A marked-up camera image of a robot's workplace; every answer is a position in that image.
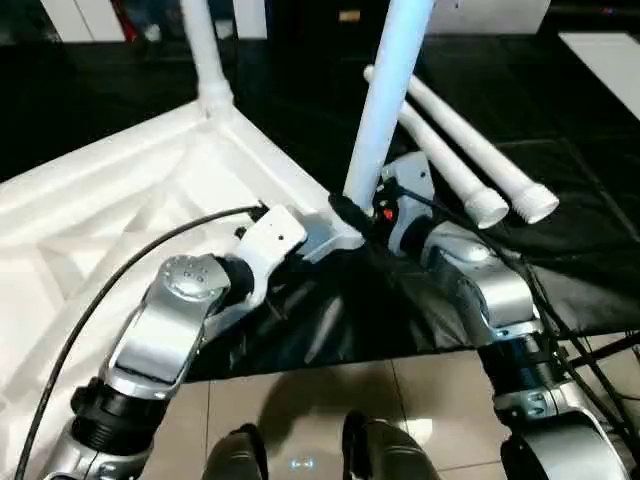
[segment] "wire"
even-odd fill
[[[628,350],[629,348],[635,347],[638,343],[640,343],[640,333],[634,333],[632,335],[627,335],[620,340],[616,340],[615,342],[611,342],[603,347],[598,348],[597,350],[593,350],[591,348],[591,344],[589,343],[589,339],[587,337],[584,338],[585,342],[587,342],[587,348],[589,349],[589,353],[593,357],[594,360],[602,360],[603,358],[610,357],[611,355],[615,355],[617,353]],[[571,361],[574,367],[581,367],[585,365],[587,361],[578,357],[575,360]]]
[[[633,336],[634,334],[638,334],[638,333],[640,333],[640,332],[638,332],[638,331],[634,332],[632,330],[628,330],[628,331],[624,332],[626,338],[629,338],[629,337]],[[636,360],[638,361],[638,363],[640,363],[640,347],[638,345],[634,345],[633,347],[631,347],[631,351],[635,355]]]
[[[589,349],[589,353],[593,356],[593,348],[591,347],[591,342],[589,341],[589,337],[584,337],[584,343],[587,345]]]
[[[408,190],[400,185],[397,182],[388,182],[387,186],[390,186],[392,190],[395,191],[398,195],[405,195],[409,198],[412,198],[424,205],[438,211],[445,217],[448,217],[450,221],[467,228],[472,231],[474,234],[480,238],[489,248],[491,248],[496,256],[509,268],[514,271],[520,271],[519,265],[516,263],[514,257],[507,254],[505,250],[502,248],[502,245],[499,241],[495,240],[482,230],[480,230],[477,225],[472,223],[467,218],[462,215],[452,211],[444,205],[439,204],[431,199],[423,197],[422,195],[418,195],[411,190]],[[578,340],[576,335],[571,331],[568,325],[562,320],[562,318],[555,311],[553,306],[548,300],[546,291],[544,286],[538,279],[537,275],[533,272],[529,264],[526,262],[524,256],[521,256],[522,264],[525,269],[525,281],[529,285],[531,289],[531,293],[533,295],[534,301],[536,305],[539,307],[540,320],[547,332],[549,333],[550,339],[552,341],[552,346],[557,352],[556,358],[562,367],[567,371],[567,373],[573,378],[573,380],[578,384],[580,388],[585,392],[589,400],[602,412],[607,421],[611,424],[611,426],[616,430],[616,433],[620,435],[620,437],[625,441],[625,444],[629,448],[629,451],[634,457],[634,460],[637,464],[640,461],[640,438],[638,437],[638,432],[634,426],[633,421],[629,413],[624,406],[624,403],[621,401],[620,396],[616,392],[615,388],[607,378],[607,376],[602,372],[596,361],[593,359],[591,354],[587,351],[582,343]],[[560,331],[561,334],[565,335],[574,347],[578,350],[580,355],[586,360],[586,363],[589,365],[595,376],[598,378],[603,388],[611,398],[611,401],[614,403],[616,409],[620,413],[622,418],[622,422],[616,418],[616,416],[611,412],[611,410],[602,402],[602,400],[597,396],[597,394],[593,391],[591,387],[584,381],[584,379],[580,376],[580,374],[576,371],[576,369],[571,365],[571,363],[560,353],[560,346],[558,344],[558,339],[554,334],[554,328],[549,321],[549,318],[553,320],[556,327]]]
[[[631,400],[631,401],[634,401],[634,402],[640,402],[640,397],[636,397],[635,395],[628,395],[626,393],[618,392],[618,396],[620,398],[622,398],[623,400]]]
[[[232,215],[239,215],[241,213],[260,213],[264,210],[263,207],[241,207],[234,208],[230,210],[224,210],[222,212],[213,213],[211,215],[206,215],[204,217],[197,218],[192,220],[191,222],[180,225],[179,227],[174,228],[173,230],[169,230],[163,235],[159,236],[151,243],[140,249],[133,255],[125,264],[123,264],[116,272],[109,277],[106,283],[102,286],[97,295],[91,300],[91,303],[80,316],[80,319],[71,330],[71,333],[67,337],[58,354],[55,364],[51,369],[51,373],[49,374],[49,378],[47,383],[45,384],[44,390],[42,391],[42,395],[40,397],[40,401],[38,402],[38,406],[36,407],[36,411],[33,414],[33,420],[31,420],[31,426],[29,427],[29,432],[27,433],[27,438],[25,439],[24,446],[22,447],[22,452],[20,453],[20,459],[18,461],[18,466],[16,467],[16,473],[14,476],[15,480],[23,480],[24,475],[27,469],[27,463],[29,461],[29,457],[31,455],[31,450],[33,448],[33,442],[35,441],[36,434],[38,433],[38,428],[40,427],[40,423],[42,422],[42,417],[44,415],[45,409],[47,408],[47,404],[49,403],[49,399],[51,398],[51,393],[53,392],[53,388],[60,376],[60,372],[62,370],[62,366],[64,365],[65,360],[69,356],[69,352],[73,347],[73,344],[78,339],[80,332],[87,324],[93,312],[95,312],[100,302],[104,300],[109,291],[113,288],[113,286],[118,282],[118,280],[129,270],[133,265],[139,262],[145,255],[154,250],[156,247],[165,243],[166,241],[172,239],[173,237],[180,235],[181,233],[186,232],[187,230],[191,230],[195,227],[203,225],[208,222],[212,222],[214,220],[218,220],[224,217],[230,217]]]

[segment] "floor tile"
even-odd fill
[[[472,465],[438,472],[440,480],[506,480],[501,463],[487,465]]]
[[[596,350],[608,343],[624,338],[624,333],[609,334],[609,335],[597,335],[588,337],[588,339],[582,339],[581,341],[587,349],[589,347],[592,350]],[[569,342],[563,342],[563,346],[567,349],[569,355],[573,358],[577,355],[576,349]],[[608,358],[604,358],[598,361],[598,365],[609,378],[613,387],[618,393],[631,395],[640,399],[640,362],[634,355],[631,349],[612,355]],[[605,392],[600,382],[596,379],[591,369],[588,366],[578,368],[578,372],[594,392],[600,397],[600,399],[611,409],[616,411],[613,402]],[[638,400],[623,400],[629,415],[636,423],[636,426],[640,426],[640,401]],[[605,430],[610,431],[610,427],[607,426],[607,422],[604,420],[603,415],[596,408],[592,408],[592,411],[602,422]],[[631,468],[634,464],[630,452],[617,436],[610,434],[611,441],[618,450],[623,463],[627,468]]]
[[[206,460],[209,384],[184,385],[155,435],[143,480],[197,480]]]
[[[208,449],[253,422],[264,438],[272,478],[339,479],[342,424],[353,409],[404,423],[390,362],[213,382]]]
[[[409,433],[438,470],[500,460],[509,434],[493,412],[493,391],[475,352],[393,361]]]

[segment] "silver robot actuator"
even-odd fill
[[[44,480],[131,480],[201,346],[262,303],[269,276],[306,232],[274,207],[225,256],[167,259],[129,315],[98,376],[76,390]]]
[[[433,197],[421,152],[387,165],[382,179]],[[582,391],[558,365],[527,282],[474,233],[434,222],[423,203],[401,195],[397,208],[389,249],[419,261],[456,307],[493,386],[496,415],[512,432],[501,448],[508,478],[628,479]]]

